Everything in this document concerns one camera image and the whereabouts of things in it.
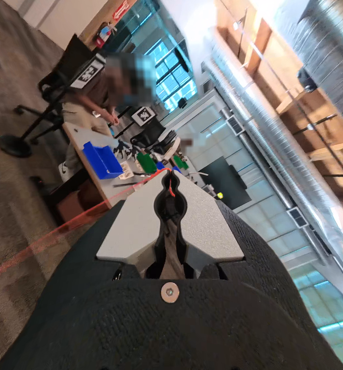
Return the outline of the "red wall sign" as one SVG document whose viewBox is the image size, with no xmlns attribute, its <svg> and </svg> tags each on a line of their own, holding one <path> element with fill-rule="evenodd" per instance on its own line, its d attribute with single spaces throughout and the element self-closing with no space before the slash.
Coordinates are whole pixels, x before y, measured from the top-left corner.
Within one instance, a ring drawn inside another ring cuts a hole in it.
<svg viewBox="0 0 343 370">
<path fill-rule="evenodd" d="M 123 0 L 123 2 L 118 6 L 118 8 L 113 12 L 112 19 L 117 22 L 119 21 L 124 14 L 128 12 L 128 10 L 131 8 L 131 5 L 127 0 Z"/>
</svg>

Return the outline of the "black stool chair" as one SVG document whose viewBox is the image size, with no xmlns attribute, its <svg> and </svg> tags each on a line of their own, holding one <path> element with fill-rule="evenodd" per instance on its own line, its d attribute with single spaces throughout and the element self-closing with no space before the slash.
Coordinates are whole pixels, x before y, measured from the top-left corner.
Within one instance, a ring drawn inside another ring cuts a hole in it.
<svg viewBox="0 0 343 370">
<path fill-rule="evenodd" d="M 48 103 L 47 108 L 43 112 L 39 112 L 21 104 L 17 105 L 13 109 L 14 113 L 18 115 L 22 115 L 24 112 L 32 113 L 36 116 L 36 120 L 22 136 L 12 134 L 0 135 L 0 149 L 2 151 L 18 158 L 28 158 L 31 156 L 31 147 L 26 141 L 26 138 L 42 121 L 48 121 L 52 126 L 33 137 L 30 140 L 31 144 L 37 144 L 38 139 L 49 132 L 56 130 L 63 132 L 63 98 L 67 92 L 74 89 L 69 87 L 73 78 L 95 54 L 97 53 L 89 49 L 78 35 L 74 34 L 72 36 L 56 66 L 38 83 L 38 90 L 41 97 Z"/>
</svg>

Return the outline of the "large blue parts bin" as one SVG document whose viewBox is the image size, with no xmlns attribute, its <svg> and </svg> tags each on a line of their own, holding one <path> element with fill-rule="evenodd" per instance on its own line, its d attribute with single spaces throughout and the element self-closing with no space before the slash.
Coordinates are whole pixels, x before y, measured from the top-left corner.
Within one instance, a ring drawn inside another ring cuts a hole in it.
<svg viewBox="0 0 343 370">
<path fill-rule="evenodd" d="M 123 174 L 122 166 L 110 146 L 94 146 L 87 142 L 82 152 L 99 179 L 113 179 Z"/>
</svg>

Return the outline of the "grey work table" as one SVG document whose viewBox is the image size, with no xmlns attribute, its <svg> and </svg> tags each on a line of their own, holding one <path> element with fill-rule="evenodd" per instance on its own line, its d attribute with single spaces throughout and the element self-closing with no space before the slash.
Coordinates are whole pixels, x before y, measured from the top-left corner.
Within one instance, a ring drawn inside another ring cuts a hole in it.
<svg viewBox="0 0 343 370">
<path fill-rule="evenodd" d="M 90 179 L 100 193 L 103 199 L 102 204 L 108 209 L 121 209 L 125 206 L 126 212 L 132 218 L 135 218 L 136 214 L 143 216 L 154 214 L 155 201 L 158 196 L 162 197 L 165 191 L 166 193 L 175 194 L 175 199 L 177 199 L 177 185 L 174 185 L 174 188 L 169 191 L 169 181 L 172 177 L 180 182 L 180 197 L 185 199 L 188 206 L 192 206 L 192 210 L 198 209 L 201 212 L 210 209 L 210 204 L 215 201 L 210 194 L 192 183 L 183 174 L 168 167 L 157 170 L 156 173 L 145 178 L 134 175 L 133 178 L 128 180 L 136 181 L 136 184 L 132 186 L 124 185 L 126 181 L 119 179 L 119 177 L 100 179 L 83 151 L 84 145 L 91 143 L 100 149 L 108 147 L 108 152 L 111 156 L 114 156 L 112 149 L 118 141 L 72 123 L 64 123 L 63 126 Z"/>
</svg>

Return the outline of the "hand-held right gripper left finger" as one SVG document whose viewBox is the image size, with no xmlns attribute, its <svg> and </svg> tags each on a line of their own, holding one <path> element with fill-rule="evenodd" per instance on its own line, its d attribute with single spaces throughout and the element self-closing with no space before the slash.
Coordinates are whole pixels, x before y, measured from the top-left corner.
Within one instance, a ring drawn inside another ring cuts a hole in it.
<svg viewBox="0 0 343 370">
<path fill-rule="evenodd" d="M 96 257 L 133 265 L 143 271 L 156 262 L 155 246 L 161 234 L 156 201 L 167 190 L 170 170 L 161 171 L 125 200 Z"/>
</svg>

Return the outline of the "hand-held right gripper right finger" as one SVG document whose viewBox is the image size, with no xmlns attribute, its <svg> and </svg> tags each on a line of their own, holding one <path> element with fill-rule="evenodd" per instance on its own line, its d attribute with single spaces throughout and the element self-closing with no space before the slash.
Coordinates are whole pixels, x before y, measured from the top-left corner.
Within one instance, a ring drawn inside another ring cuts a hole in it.
<svg viewBox="0 0 343 370">
<path fill-rule="evenodd" d="M 244 253 L 216 200 L 177 171 L 175 195 L 183 201 L 180 220 L 181 241 L 186 246 L 183 262 L 192 269 L 221 262 L 237 262 Z"/>
</svg>

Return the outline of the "black wall screen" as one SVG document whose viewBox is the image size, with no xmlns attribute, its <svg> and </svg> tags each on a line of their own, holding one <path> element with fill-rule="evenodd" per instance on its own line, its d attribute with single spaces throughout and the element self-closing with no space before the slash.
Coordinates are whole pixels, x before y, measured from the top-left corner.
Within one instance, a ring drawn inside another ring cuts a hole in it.
<svg viewBox="0 0 343 370">
<path fill-rule="evenodd" d="M 228 164 L 223 156 L 219 157 L 201 170 L 206 184 L 212 185 L 216 197 L 228 208 L 234 210 L 251 201 L 247 185 L 233 165 Z"/>
</svg>

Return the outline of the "black white marker sign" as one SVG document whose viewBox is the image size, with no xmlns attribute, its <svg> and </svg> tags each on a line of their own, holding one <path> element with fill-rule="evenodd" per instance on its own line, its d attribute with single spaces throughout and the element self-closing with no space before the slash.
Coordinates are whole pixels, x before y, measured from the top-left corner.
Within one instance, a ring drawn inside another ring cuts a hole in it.
<svg viewBox="0 0 343 370">
<path fill-rule="evenodd" d="M 131 115 L 132 120 L 139 126 L 142 127 L 153 118 L 156 117 L 155 111 L 150 107 L 141 107 L 134 114 Z"/>
<path fill-rule="evenodd" d="M 95 54 L 80 69 L 78 74 L 73 78 L 69 87 L 74 89 L 83 89 L 99 72 L 104 69 L 105 58 L 100 54 Z"/>
</svg>

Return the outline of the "red fire extinguisher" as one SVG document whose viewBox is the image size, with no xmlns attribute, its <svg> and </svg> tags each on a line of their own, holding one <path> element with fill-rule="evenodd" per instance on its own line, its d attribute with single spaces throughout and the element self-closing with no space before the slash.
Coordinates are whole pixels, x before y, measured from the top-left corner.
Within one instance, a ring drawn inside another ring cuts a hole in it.
<svg viewBox="0 0 343 370">
<path fill-rule="evenodd" d="M 106 41 L 116 32 L 117 28 L 111 22 L 103 22 L 93 36 L 95 47 L 101 49 Z"/>
</svg>

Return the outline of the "cardboard box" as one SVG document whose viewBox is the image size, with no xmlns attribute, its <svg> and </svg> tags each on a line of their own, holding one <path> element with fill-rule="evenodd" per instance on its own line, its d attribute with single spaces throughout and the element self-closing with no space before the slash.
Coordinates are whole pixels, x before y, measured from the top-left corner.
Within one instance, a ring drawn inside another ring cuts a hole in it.
<svg viewBox="0 0 343 370">
<path fill-rule="evenodd" d="M 103 201 L 97 187 L 87 180 L 79 186 L 78 190 L 70 192 L 58 202 L 57 209 L 64 223 L 78 216 L 85 220 L 88 217 L 102 215 L 109 210 Z"/>
</svg>

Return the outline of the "black office chair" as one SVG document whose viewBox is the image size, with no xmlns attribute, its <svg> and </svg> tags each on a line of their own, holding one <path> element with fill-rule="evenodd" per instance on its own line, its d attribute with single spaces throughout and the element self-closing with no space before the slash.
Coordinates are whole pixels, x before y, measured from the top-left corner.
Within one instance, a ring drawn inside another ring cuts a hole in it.
<svg viewBox="0 0 343 370">
<path fill-rule="evenodd" d="M 160 138 L 164 131 L 165 128 L 159 124 L 147 126 L 142 132 L 133 136 L 130 139 L 130 143 L 132 146 L 140 149 L 141 152 L 165 155 L 173 146 L 177 139 L 177 134 L 174 130 L 171 130 L 164 138 Z"/>
</svg>

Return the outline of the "silver spiral air duct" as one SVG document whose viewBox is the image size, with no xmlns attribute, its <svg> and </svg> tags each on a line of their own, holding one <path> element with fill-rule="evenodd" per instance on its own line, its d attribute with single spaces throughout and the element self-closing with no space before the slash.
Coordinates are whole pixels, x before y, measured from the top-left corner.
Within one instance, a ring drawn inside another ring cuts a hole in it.
<svg viewBox="0 0 343 370">
<path fill-rule="evenodd" d="M 218 29 L 204 36 L 203 66 L 280 181 L 343 264 L 343 204 L 309 160 Z"/>
</svg>

